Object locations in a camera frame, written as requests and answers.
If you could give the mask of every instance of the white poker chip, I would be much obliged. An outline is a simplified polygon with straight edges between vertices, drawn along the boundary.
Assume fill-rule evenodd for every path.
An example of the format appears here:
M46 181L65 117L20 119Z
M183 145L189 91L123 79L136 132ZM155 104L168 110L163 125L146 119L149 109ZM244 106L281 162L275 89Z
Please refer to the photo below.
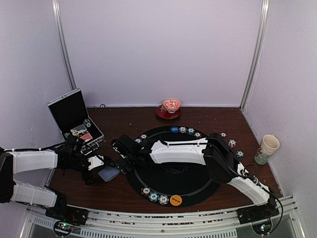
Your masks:
M237 142L236 142L235 140L229 140L228 145L230 146L230 148L235 147L235 146L236 146L236 144L237 144Z
M141 193L144 195L144 196L147 196L149 195L151 192L151 190L148 188L148 187L144 187L141 189Z
M150 200L151 202L156 202L156 201L158 200L158 198L159 198L159 196L158 196L155 192L153 192L153 193L151 193L151 194L149 195L149 200Z
M181 126L181 127L179 128L179 131L180 131L180 133L185 133L185 132L186 132L186 127Z
M161 205L166 205L168 203L169 199L166 195L161 195L159 197L158 201Z

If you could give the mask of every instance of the red saucer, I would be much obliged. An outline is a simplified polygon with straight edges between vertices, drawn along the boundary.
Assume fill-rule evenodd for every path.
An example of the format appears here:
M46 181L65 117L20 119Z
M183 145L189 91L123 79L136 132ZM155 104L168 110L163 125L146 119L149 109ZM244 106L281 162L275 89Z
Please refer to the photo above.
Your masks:
M166 119L166 120L171 120L171 119L175 119L177 117L180 116L180 109L177 110L176 112L174 113L169 113L163 105L160 105L156 110L155 110L156 114L160 117L160 118L163 118L163 119Z

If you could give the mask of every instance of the orange poker chip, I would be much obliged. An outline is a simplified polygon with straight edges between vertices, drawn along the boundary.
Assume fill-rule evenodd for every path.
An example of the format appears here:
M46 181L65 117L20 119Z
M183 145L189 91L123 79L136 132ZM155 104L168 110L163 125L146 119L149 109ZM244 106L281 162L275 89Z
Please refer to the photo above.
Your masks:
M183 199L182 199L182 197L179 196L179 195L173 195L173 196L171 196L170 199L169 199L170 204L172 204L172 205L175 206L175 207L177 207L177 206L179 206L180 204L182 204L182 201L183 201Z

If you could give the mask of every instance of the white wall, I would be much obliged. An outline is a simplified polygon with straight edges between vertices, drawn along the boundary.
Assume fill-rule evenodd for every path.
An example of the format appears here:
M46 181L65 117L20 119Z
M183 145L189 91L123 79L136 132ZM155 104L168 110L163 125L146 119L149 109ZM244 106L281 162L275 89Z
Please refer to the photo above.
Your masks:
M87 106L240 105L261 0L61 0Z
M61 142L46 106L70 90L51 0L0 0L0 146L43 147ZM19 180L42 184L47 171ZM0 237L17 236L25 206L0 204Z
M308 229L317 224L317 1L273 0L246 118L258 140L276 135L270 162L284 195L293 194Z

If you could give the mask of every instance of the wire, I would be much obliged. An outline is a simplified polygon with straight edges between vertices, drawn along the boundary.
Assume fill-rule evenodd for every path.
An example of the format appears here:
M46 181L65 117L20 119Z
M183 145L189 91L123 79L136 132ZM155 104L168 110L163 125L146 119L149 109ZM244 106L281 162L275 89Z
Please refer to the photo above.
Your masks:
M276 230L276 228L278 227L278 225L281 223L282 218L283 218L284 208L283 208L283 204L281 203L281 201L280 201L272 192L267 191L264 187L261 187L261 188L262 188L265 192L267 192L269 195L271 195L273 198L275 198L275 199L278 201L279 205L281 206L281 216L280 216L280 218L279 218L279 220L278 220L276 226L268 233L268 234L270 235L270 234L272 234L272 233Z
M51 146L48 146L48 147L44 147L44 148L22 148L22 149L11 149L11 150L4 150L3 152L13 152L13 151L16 151L16 152L22 152L22 151L40 151L40 150L48 150L48 149L51 149L52 147L57 147L57 146L60 146L60 145L63 145L65 144L66 142L62 142L62 143L58 143L58 144L55 144L55 145L51 145Z
M249 166L254 167L255 171L254 171L253 174L254 174L254 176L255 176L255 175L257 174L258 168L257 168L257 166L255 166L255 165L253 165L253 164L248 164L248 165L246 165L246 166L244 167L244 169L243 169L243 173L245 173L247 167L249 167Z

